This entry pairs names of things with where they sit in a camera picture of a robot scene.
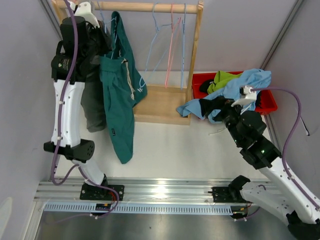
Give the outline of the grey shorts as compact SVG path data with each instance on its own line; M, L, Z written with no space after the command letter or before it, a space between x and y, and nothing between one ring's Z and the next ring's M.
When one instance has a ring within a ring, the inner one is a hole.
M90 133L106 128L103 86L100 80L86 82L80 102L86 118L86 129Z

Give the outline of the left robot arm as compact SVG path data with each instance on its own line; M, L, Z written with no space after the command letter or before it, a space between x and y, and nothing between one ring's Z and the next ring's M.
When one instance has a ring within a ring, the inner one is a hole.
M55 92L54 128L44 151L53 154L52 179L60 156L73 163L91 185L91 194L97 200L108 196L106 175L92 159L95 143L80 136L80 108L87 78L93 72L95 57L111 50L103 23L94 17L67 17L60 25L61 41L51 61L51 77Z

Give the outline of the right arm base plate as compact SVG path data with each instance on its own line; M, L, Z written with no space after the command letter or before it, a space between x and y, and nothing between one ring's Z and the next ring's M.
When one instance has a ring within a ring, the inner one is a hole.
M213 186L208 192L214 203L241 203L240 198L233 197L226 186Z

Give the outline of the lime green shorts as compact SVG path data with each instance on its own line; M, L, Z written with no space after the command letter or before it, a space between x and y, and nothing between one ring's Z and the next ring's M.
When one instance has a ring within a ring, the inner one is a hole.
M208 94L212 94L213 92L216 92L217 90L224 88L228 82L230 82L233 79L239 78L241 75L242 72L238 74L233 74L230 72L220 70L215 74L214 78L209 81L209 85L206 88L206 92Z

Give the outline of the light blue shorts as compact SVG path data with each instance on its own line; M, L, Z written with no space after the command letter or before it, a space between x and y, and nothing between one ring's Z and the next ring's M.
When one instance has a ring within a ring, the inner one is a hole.
M226 99L238 100L240 98L240 88L243 86L251 86L255 88L267 88L272 79L272 73L262 69L249 69L245 70L241 76L230 80L225 87L220 88L205 97L206 100L213 100L219 96ZM205 117L202 116L200 100L195 98L187 103L176 108L176 111L181 117L186 117L189 114L194 114L201 120Z

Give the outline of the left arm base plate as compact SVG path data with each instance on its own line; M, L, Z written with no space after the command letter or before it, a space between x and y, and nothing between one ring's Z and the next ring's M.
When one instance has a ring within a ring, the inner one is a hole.
M124 185L108 185L109 188L115 190L119 195L119 201L122 201L125 193ZM100 187L92 186L84 183L81 188L80 200L91 201L116 201L116 194L110 190L102 189Z

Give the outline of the dark green shorts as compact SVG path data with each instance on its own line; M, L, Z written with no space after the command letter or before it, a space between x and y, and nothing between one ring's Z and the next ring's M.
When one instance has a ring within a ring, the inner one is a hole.
M134 53L121 15L111 14L111 51L100 57L100 81L107 129L116 156L122 164L133 157L134 107L148 94L136 68Z

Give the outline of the black shorts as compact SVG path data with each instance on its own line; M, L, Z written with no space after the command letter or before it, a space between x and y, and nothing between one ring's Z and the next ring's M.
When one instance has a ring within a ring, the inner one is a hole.
M215 86L214 80L208 79L199 86L199 91L201 93L211 94L214 91Z

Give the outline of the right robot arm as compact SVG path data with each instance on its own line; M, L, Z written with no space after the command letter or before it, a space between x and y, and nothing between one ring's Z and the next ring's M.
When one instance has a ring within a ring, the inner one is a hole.
M213 110L216 122L228 129L243 159L266 176L283 198L261 189L245 176L236 177L229 185L228 196L234 202L242 199L258 205L281 220L297 240L320 238L320 200L283 166L283 155L263 136L266 124L259 113L247 110L234 100L219 96L213 100L200 99L201 114L208 117Z

